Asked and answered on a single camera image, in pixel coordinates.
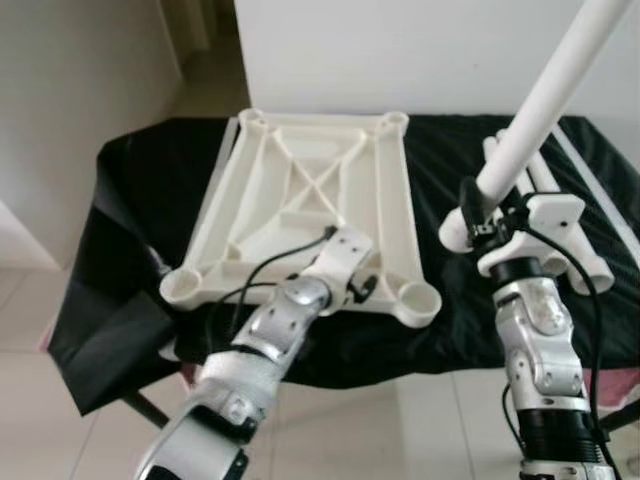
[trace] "black fabric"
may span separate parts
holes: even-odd
[[[491,285],[470,256],[444,249],[437,231],[458,204],[461,180],[475,176],[484,164],[482,140],[509,121],[499,116],[411,118],[405,150],[422,268],[443,297],[442,310],[422,330],[380,314],[338,312],[320,319],[288,381],[348,388],[410,372],[503,365]],[[225,126],[223,119],[170,120],[113,140],[99,155],[94,205],[49,349],[84,413],[175,371],[178,364],[157,355],[174,335],[182,360],[202,363],[206,357],[204,322],[211,306],[176,312],[160,299],[158,285],[184,256]],[[562,127],[623,217],[640,231],[638,175],[587,120],[565,118]],[[582,225],[616,276],[612,290],[601,296],[607,335],[603,368],[637,366],[640,278],[635,264],[557,142],[549,139],[542,152],[562,188],[586,201]],[[575,294],[564,279],[560,289],[576,325],[575,348],[589,366],[590,300]],[[229,305],[218,310],[217,349],[228,344],[231,312]]]

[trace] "white wall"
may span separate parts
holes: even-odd
[[[638,15],[569,111],[638,159]],[[308,112],[514,113],[580,0],[236,0],[252,104]]]
[[[0,2],[0,201],[58,265],[81,233],[100,147],[159,120],[179,84],[155,0]],[[17,258],[15,238],[0,242]]]

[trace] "tiled floor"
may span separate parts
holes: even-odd
[[[249,105],[237,39],[216,48],[186,66],[175,116],[235,115]],[[53,363],[37,353],[67,280],[68,272],[0,271],[0,479],[128,479],[157,433],[121,402],[80,418]],[[494,370],[349,391],[283,386],[247,449],[245,478],[513,480],[519,456],[499,405],[503,384]],[[168,413],[185,395],[177,377],[145,393]],[[635,427],[614,435],[623,470],[639,443]]]

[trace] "black cloth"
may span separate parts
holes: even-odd
[[[311,327],[286,380],[327,388],[368,385],[410,372],[440,373],[503,365],[490,282],[469,255],[444,249],[437,231],[458,204],[465,176],[484,164],[482,140],[508,125],[503,116],[412,116],[405,136],[422,268],[443,298],[421,330],[383,314],[338,312]],[[211,305],[177,312],[162,301],[162,276],[180,265],[226,127],[225,119],[173,119],[107,143],[98,156],[96,194],[49,347],[83,413],[175,372],[157,351],[177,336],[183,361],[207,354]],[[584,118],[562,128],[624,218],[640,232],[640,178]],[[603,368],[640,364],[640,276],[587,186],[557,142],[542,153],[563,190],[586,201],[581,224],[616,276],[601,296]],[[574,346],[590,365],[591,301],[560,280],[575,323]],[[216,318],[215,347],[227,346],[233,307]]]

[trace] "black cable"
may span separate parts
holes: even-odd
[[[504,390],[502,390],[502,413],[504,414],[504,418],[507,420],[507,424],[509,425],[509,430],[511,430],[511,434],[518,444],[518,448],[520,449],[520,453],[522,453],[523,457],[526,457],[524,451],[524,444],[522,443],[522,439],[518,435],[516,431],[516,427],[513,425],[513,421],[511,420],[511,416],[509,416],[509,411],[507,410],[507,394],[509,393],[509,389],[511,386],[507,383],[504,386]]]
[[[277,283],[274,282],[258,282],[258,283],[252,283],[248,286],[248,288],[253,288],[253,287],[274,287],[276,286]],[[222,297],[220,297],[216,303],[213,304],[213,308],[211,309],[211,312],[209,313],[209,316],[207,317],[207,319],[205,320],[205,324],[204,324],[204,328],[205,328],[205,338],[207,340],[207,347],[209,348],[209,354],[213,353],[215,348],[213,346],[213,321],[216,318],[216,314],[218,313],[218,310],[220,310],[220,306],[228,299],[230,299],[231,297],[233,297],[234,295],[236,295],[237,293],[240,293],[242,291],[243,288],[247,287],[246,285],[240,287],[240,288],[236,288],[235,290],[232,290],[229,293],[226,293],[225,295],[223,295]]]
[[[244,287],[242,287],[242,290],[240,293],[240,299],[238,300],[238,305],[236,306],[236,310],[233,312],[233,317],[231,317],[231,324],[229,326],[229,331],[231,335],[234,335],[235,332],[237,332],[237,326],[240,320],[240,315],[242,313],[242,308],[244,307],[244,301],[245,301],[245,297],[247,296],[247,290],[249,289],[249,285],[251,284],[251,282],[253,282],[253,279],[256,278],[258,273],[260,273],[260,271],[264,267],[266,267],[272,262],[275,262],[276,260],[280,260],[281,258],[295,255],[296,253],[300,253],[320,245],[325,240],[331,238],[331,236],[336,232],[336,230],[337,230],[336,227],[333,227],[333,226],[327,227],[325,228],[324,234],[317,240],[314,240],[311,243],[307,243],[306,245],[302,245],[300,247],[293,248],[291,250],[287,250],[285,252],[279,253],[277,255],[274,255],[273,257],[269,257],[265,261],[263,261],[261,264],[259,264],[256,268],[254,268],[251,274],[249,275],[249,277],[247,278],[247,281],[244,284]]]
[[[573,267],[578,271],[585,285],[587,286],[587,290],[589,290],[589,296],[593,302],[593,310],[595,314],[595,326],[592,332],[592,366],[591,366],[591,389],[589,390],[589,406],[591,408],[591,419],[593,421],[594,426],[598,430],[598,446],[602,451],[602,455],[604,456],[605,461],[609,464],[609,466],[613,469],[615,473],[616,479],[621,480],[620,472],[616,467],[615,462],[613,461],[613,457],[611,456],[611,452],[609,452],[609,448],[607,447],[607,443],[601,434],[603,432],[600,427],[600,419],[598,418],[598,381],[600,376],[600,364],[602,363],[602,335],[603,335],[603,315],[602,315],[602,306],[600,305],[600,299],[598,297],[598,292],[596,291],[596,287],[593,285],[591,278],[589,278],[589,274],[587,274],[586,270],[582,267],[580,262],[573,256],[569,251],[564,248],[562,245],[554,242],[550,238],[533,230],[528,225],[518,225],[516,227],[518,230],[528,233],[534,238],[537,238],[543,243],[546,243],[551,248],[557,250],[562,255],[564,255],[567,260],[573,265]]]

